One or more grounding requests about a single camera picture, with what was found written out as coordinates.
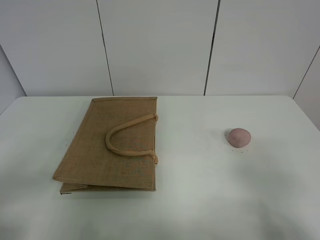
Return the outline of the brown linen tote bag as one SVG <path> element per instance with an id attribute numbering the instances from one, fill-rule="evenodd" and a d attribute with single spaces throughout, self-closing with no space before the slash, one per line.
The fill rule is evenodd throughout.
<path id="1" fill-rule="evenodd" d="M 155 96 L 92 99 L 53 174 L 60 193 L 155 191 L 157 121 Z"/>

